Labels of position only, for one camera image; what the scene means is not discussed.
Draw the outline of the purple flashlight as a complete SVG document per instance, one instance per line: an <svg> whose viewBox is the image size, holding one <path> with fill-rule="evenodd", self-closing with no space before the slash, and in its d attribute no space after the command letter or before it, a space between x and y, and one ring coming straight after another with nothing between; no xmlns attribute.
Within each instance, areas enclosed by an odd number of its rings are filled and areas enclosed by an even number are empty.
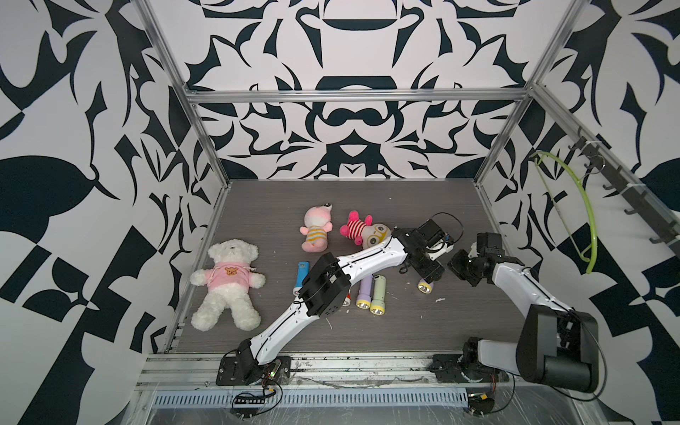
<svg viewBox="0 0 680 425"><path fill-rule="evenodd" d="M372 288L374 278L371 274L365 276L359 283L359 292L356 299L356 306L359 309L368 310L372 305Z"/></svg>
<svg viewBox="0 0 680 425"><path fill-rule="evenodd" d="M417 285L417 289L423 294L430 294L434 289L434 283L429 283L424 279L421 279Z"/></svg>

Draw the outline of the light green flashlight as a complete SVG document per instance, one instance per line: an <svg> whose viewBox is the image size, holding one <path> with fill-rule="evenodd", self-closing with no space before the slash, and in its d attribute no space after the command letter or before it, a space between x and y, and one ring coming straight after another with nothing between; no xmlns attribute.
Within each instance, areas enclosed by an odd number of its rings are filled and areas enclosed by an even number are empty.
<svg viewBox="0 0 680 425"><path fill-rule="evenodd" d="M369 308L372 315L385 315L386 278L381 274L374 276L373 294Z"/></svg>

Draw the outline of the blue flashlight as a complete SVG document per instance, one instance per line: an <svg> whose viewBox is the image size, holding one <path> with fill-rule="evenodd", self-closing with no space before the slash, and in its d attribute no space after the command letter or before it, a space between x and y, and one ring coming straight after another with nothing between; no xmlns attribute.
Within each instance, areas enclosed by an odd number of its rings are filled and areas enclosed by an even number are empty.
<svg viewBox="0 0 680 425"><path fill-rule="evenodd" d="M307 278L309 274L309 269L310 269L310 263L308 261L301 261L299 262L297 266L297 277L296 277L296 283L293 288L293 295L297 296L299 295L299 292L301 291L304 281Z"/></svg>

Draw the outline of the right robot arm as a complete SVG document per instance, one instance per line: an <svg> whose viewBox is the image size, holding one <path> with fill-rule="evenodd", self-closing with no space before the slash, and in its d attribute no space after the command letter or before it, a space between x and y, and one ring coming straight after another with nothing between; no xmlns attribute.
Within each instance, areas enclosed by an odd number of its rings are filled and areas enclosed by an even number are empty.
<svg viewBox="0 0 680 425"><path fill-rule="evenodd" d="M499 234L478 234L476 250L458 251L447 265L473 287L487 282L502 290L524 317L516 343L469 338L459 360L462 374L478 379L484 372L503 371L563 390L598 389L604 362L597 321L561 303L520 260L506 255Z"/></svg>

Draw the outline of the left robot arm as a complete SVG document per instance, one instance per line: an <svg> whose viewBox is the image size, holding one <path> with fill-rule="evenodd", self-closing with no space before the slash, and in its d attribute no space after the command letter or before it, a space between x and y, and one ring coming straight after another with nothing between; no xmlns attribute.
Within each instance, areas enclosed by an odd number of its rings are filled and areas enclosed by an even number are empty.
<svg viewBox="0 0 680 425"><path fill-rule="evenodd" d="M426 283L438 281L444 274L438 259L453 247L453 237L429 219L418 228L398 228L384 242L352 255L325 253L288 309L237 347L238 374L246 384L258 381L285 345L311 322L336 313L352 286L367 276L400 266L413 269Z"/></svg>

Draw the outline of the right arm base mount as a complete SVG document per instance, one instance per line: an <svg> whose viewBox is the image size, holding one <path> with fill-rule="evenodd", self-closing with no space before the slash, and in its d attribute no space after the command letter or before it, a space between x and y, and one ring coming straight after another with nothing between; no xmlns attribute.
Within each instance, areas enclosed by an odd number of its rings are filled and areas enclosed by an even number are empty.
<svg viewBox="0 0 680 425"><path fill-rule="evenodd" d="M479 338L469 338L460 354L435 354L427 370L442 384L495 384L508 382L510 375L483 365L477 357Z"/></svg>

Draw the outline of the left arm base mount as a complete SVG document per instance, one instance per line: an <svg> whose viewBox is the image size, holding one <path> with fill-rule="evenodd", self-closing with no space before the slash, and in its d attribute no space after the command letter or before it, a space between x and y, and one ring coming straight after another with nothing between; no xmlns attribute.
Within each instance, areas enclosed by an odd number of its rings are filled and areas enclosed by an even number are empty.
<svg viewBox="0 0 680 425"><path fill-rule="evenodd" d="M279 356L260 365L251 352L251 340L242 341L237 349L227 352L220 361L215 379L217 386L251 385L265 380L288 379L292 358Z"/></svg>

